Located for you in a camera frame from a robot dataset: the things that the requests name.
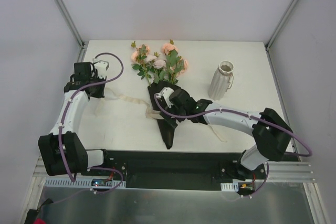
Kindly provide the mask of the black wrapping paper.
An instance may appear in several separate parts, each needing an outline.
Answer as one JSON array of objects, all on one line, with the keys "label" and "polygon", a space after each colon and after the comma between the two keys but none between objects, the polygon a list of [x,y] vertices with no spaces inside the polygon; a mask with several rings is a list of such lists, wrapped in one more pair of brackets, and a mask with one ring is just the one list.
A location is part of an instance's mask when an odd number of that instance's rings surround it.
[{"label": "black wrapping paper", "polygon": [[[154,82],[150,86],[148,86],[148,92],[149,92],[149,95],[150,95],[152,108],[156,111],[160,111],[160,109],[159,109],[158,105],[155,103],[154,95],[156,93],[159,93],[165,87],[171,88],[173,90],[177,90],[178,88],[180,88],[179,86],[173,85],[173,84],[171,84],[167,81],[159,81],[158,83]],[[161,137],[162,137],[162,140],[163,140],[166,148],[168,150],[171,149],[172,146],[173,146],[175,128],[170,126],[167,123],[167,121],[165,121],[164,119],[161,119],[161,120],[157,119],[157,124],[159,126]]]}]

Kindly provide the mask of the cream ribbon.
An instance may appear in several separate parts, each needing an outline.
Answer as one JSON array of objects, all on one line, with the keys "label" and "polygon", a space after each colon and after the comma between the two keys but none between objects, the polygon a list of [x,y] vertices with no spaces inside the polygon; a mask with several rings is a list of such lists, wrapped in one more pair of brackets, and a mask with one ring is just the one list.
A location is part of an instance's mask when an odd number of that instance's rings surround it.
[{"label": "cream ribbon", "polygon": [[96,109],[94,111],[95,116],[99,116],[103,114],[103,107],[107,101],[121,100],[127,103],[136,104],[136,105],[144,105],[146,107],[145,117],[147,119],[163,121],[163,117],[159,115],[159,111],[154,110],[151,107],[151,105],[147,103],[145,100],[129,97],[122,93],[117,93],[110,88],[107,88],[107,92],[108,94],[105,95],[104,98],[102,98],[102,101],[98,102],[98,105],[96,106]]}]

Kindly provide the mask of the pink artificial flower bouquet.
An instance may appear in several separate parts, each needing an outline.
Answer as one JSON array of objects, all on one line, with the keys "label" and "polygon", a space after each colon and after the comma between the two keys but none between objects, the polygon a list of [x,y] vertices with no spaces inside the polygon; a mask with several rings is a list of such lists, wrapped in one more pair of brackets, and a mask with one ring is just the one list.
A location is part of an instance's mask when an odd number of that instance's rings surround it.
[{"label": "pink artificial flower bouquet", "polygon": [[132,69],[151,86],[160,81],[177,84],[178,77],[188,69],[188,62],[181,55],[173,40],[162,45],[161,51],[152,52],[146,44],[131,43]]}]

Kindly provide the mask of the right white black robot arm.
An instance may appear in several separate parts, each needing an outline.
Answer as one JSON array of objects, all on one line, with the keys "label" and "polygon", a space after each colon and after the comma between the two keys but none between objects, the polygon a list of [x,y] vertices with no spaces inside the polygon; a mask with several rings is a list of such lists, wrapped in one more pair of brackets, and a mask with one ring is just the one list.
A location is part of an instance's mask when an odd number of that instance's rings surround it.
[{"label": "right white black robot arm", "polygon": [[260,164],[281,161],[287,154],[292,130],[274,109],[235,110],[207,99],[196,101],[183,89],[163,88],[153,98],[161,116],[173,127],[187,119],[193,123],[224,126],[251,136],[255,144],[242,153],[236,166],[236,173],[242,179],[250,178]]}]

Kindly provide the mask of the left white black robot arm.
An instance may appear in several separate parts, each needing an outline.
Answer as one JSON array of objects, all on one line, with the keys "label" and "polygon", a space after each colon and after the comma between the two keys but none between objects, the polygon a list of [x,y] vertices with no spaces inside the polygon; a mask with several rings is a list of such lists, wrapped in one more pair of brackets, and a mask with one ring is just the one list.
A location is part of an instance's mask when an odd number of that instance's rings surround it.
[{"label": "left white black robot arm", "polygon": [[74,74],[64,87],[64,102],[55,126],[41,136],[38,147],[49,176],[83,173],[91,168],[99,176],[110,173],[111,164],[102,150],[86,150],[78,130],[90,98],[104,97],[104,84],[85,87],[107,79],[109,64],[94,60],[74,64]]}]

